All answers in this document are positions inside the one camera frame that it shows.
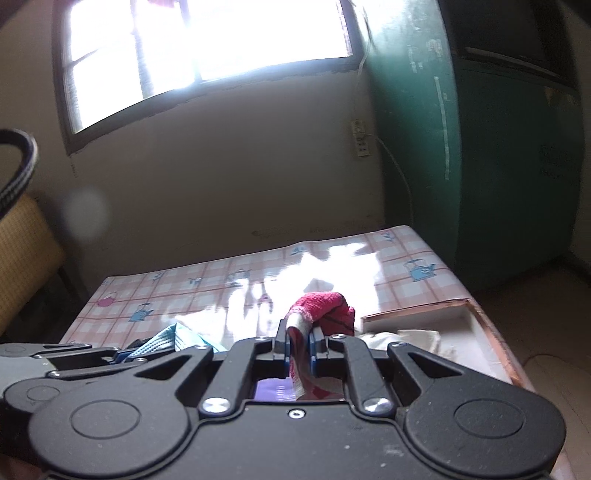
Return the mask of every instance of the electrical outlet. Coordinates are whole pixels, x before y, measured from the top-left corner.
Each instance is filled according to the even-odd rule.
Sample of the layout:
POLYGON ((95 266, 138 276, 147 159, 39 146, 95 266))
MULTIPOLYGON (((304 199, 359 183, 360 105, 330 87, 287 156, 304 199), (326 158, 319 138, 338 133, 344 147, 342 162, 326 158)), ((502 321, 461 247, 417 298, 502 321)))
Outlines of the electrical outlet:
POLYGON ((358 157, 369 157, 371 155, 367 140, 362 136, 355 137, 355 150, 358 157))
POLYGON ((363 120, 353 120, 351 122, 351 131, 353 132, 353 142, 355 143, 355 150, 358 157, 369 157, 369 145, 365 135, 365 125, 363 120))
POLYGON ((351 131, 353 132, 353 135, 365 134, 363 120, 353 120, 351 122, 351 131))

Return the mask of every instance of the purple object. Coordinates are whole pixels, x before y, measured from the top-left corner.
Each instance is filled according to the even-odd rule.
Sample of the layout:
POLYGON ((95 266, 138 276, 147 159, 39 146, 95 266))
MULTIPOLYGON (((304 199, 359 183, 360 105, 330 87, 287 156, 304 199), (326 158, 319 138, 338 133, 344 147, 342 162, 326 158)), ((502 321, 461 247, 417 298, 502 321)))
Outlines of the purple object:
POLYGON ((255 400, 296 401, 296 391, 290 377, 267 378, 256 383, 255 400))

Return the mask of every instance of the blue cloth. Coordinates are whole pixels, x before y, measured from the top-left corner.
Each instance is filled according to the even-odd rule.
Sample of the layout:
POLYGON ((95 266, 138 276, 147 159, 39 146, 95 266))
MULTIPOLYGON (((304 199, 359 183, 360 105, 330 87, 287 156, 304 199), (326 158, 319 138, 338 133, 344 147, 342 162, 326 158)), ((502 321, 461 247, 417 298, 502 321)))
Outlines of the blue cloth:
POLYGON ((182 323, 175 323, 154 335, 148 342, 129 355, 129 359, 138 358, 147 353, 157 352, 165 348, 172 348, 178 352, 191 346, 211 346, 215 352, 225 352, 226 348, 216 342, 207 340, 202 335, 192 331, 182 323))

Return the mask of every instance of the bright window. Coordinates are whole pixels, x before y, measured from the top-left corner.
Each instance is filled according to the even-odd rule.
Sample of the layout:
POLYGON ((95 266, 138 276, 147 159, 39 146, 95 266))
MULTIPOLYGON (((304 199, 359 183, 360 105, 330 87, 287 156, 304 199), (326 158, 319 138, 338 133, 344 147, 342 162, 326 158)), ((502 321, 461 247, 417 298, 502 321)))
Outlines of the bright window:
POLYGON ((170 90, 353 55, 340 0, 80 0, 65 28, 72 133, 170 90))

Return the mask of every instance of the window frame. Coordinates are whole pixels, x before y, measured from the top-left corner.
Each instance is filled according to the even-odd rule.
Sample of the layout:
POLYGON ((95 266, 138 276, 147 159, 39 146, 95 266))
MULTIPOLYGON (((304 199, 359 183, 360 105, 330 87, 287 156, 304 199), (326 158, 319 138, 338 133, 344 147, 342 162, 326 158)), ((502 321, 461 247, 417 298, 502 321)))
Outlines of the window frame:
POLYGON ((240 85, 264 80, 279 80, 290 76, 308 76, 324 72, 349 72, 359 67, 359 62, 363 57, 362 37, 353 6, 349 0, 339 0, 349 33, 349 41, 352 49, 352 55, 350 57, 302 60, 262 67, 251 72, 222 79, 207 81, 196 79, 188 87, 169 90, 168 92, 144 98, 144 100, 138 103, 115 112, 113 115, 79 132, 75 132, 74 130, 80 125, 76 125, 75 119, 70 115, 73 109, 70 104, 71 96, 67 94, 66 89, 66 87, 68 90, 74 88, 74 79, 72 76, 73 62, 69 60, 70 39, 68 35, 70 29, 67 23, 69 21, 70 8, 79 1, 54 0, 53 7, 53 32, 51 39, 53 80, 61 134, 66 148, 66 154, 68 155, 78 152, 90 142, 125 125, 164 112, 188 100, 216 90, 235 88, 240 85))

